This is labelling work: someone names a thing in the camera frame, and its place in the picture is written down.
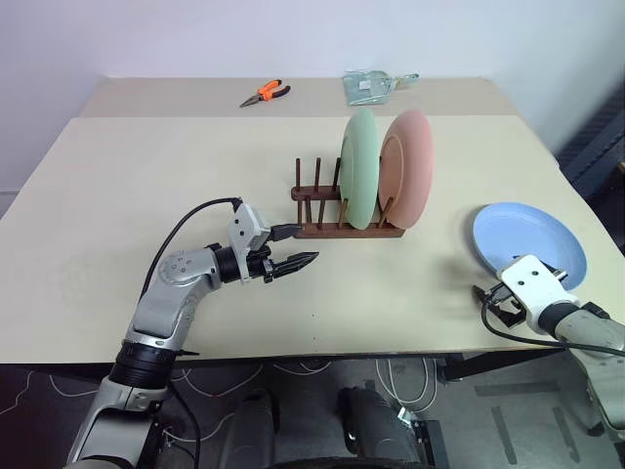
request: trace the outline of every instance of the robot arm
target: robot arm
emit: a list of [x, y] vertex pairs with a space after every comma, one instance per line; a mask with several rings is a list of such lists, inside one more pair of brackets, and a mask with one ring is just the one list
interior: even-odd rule
[[[501, 283], [486, 292], [477, 291], [508, 326], [525, 320], [534, 332], [550, 334], [564, 344], [625, 351], [625, 326], [593, 303], [580, 306], [579, 299], [560, 283], [565, 275], [526, 255], [498, 273]], [[499, 307], [508, 299], [520, 313], [512, 315]], [[588, 377], [591, 397], [604, 422], [625, 438], [625, 359], [599, 350], [568, 350]]]
[[160, 434], [154, 415], [167, 397], [176, 357], [187, 354], [183, 346], [199, 302], [223, 283], [254, 277], [269, 282], [304, 268], [318, 253], [303, 252], [275, 263], [267, 246], [267, 241], [286, 239], [299, 229], [269, 227], [260, 213], [241, 203], [229, 225], [230, 246], [179, 251], [160, 263], [78, 431], [69, 464], [137, 466], [144, 450], [149, 452], [148, 442]]

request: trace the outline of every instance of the table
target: table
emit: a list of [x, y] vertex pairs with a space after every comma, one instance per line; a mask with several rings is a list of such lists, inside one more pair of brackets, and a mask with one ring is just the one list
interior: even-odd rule
[[[87, 105], [91, 116], [66, 126], [0, 220], [0, 360], [111, 362], [151, 257], [204, 200], [240, 195], [270, 223], [294, 222], [295, 158], [302, 158], [303, 182], [312, 182], [316, 157], [322, 181], [330, 181], [348, 116], [294, 117], [289, 106], [255, 107], [275, 117], [154, 117], [138, 105], [133, 112], [142, 115], [124, 116], [121, 106], [121, 116], [97, 116]], [[524, 121], [499, 109], [428, 111], [433, 189], [422, 219], [403, 237], [276, 244], [278, 259], [302, 250], [320, 255], [269, 285], [233, 283], [207, 297], [186, 349], [207, 360], [522, 348], [483, 328], [470, 291], [494, 279], [472, 252], [467, 228], [481, 207], [504, 200], [568, 225], [589, 263], [573, 293], [625, 321], [622, 255]], [[380, 138], [392, 120], [378, 115]], [[171, 250], [226, 242], [230, 216], [225, 207], [198, 215]]]

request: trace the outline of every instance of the orange-handled pliers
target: orange-handled pliers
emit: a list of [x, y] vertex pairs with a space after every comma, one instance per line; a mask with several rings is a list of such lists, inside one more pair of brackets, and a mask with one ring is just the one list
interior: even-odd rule
[[252, 96], [249, 99], [245, 100], [245, 103], [243, 103], [239, 107], [252, 106], [252, 105], [254, 105], [255, 103], [257, 103], [259, 101], [270, 101], [273, 98], [279, 98], [280, 96], [284, 96], [289, 91], [291, 91], [291, 87], [288, 86], [288, 85], [285, 86], [284, 88], [279, 89], [279, 90], [272, 91], [273, 89], [277, 88], [281, 84], [282, 84], [282, 80], [272, 80], [272, 81], [270, 81], [263, 88], [259, 88], [258, 92], [254, 96]]

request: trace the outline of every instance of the dish rack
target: dish rack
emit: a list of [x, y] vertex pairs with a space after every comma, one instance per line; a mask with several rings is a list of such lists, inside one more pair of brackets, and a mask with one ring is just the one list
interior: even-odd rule
[[[385, 207], [380, 207], [380, 220], [371, 222], [364, 230], [358, 230], [345, 220], [345, 212], [349, 201], [341, 199], [339, 187], [339, 173], [341, 171], [341, 157], [336, 158], [332, 186], [321, 186], [319, 174], [321, 172], [321, 158], [316, 159], [314, 167], [314, 186], [301, 185], [301, 161], [295, 160], [295, 187], [291, 189], [291, 199], [297, 201], [297, 224], [303, 229], [296, 235], [298, 238], [362, 238], [362, 237], [400, 237], [404, 230], [387, 222], [387, 214], [393, 206], [393, 198], [390, 197]], [[324, 222], [323, 215], [326, 201], [336, 200], [341, 203], [339, 220]], [[313, 221], [313, 202], [319, 202], [319, 215], [316, 222]]]

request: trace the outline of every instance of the pink plate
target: pink plate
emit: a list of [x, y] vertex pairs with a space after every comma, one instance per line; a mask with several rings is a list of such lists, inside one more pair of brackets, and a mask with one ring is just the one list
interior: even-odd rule
[[384, 208], [392, 197], [387, 220], [407, 230], [426, 207], [434, 172], [432, 133], [423, 112], [407, 110], [393, 121], [380, 160], [380, 206]]

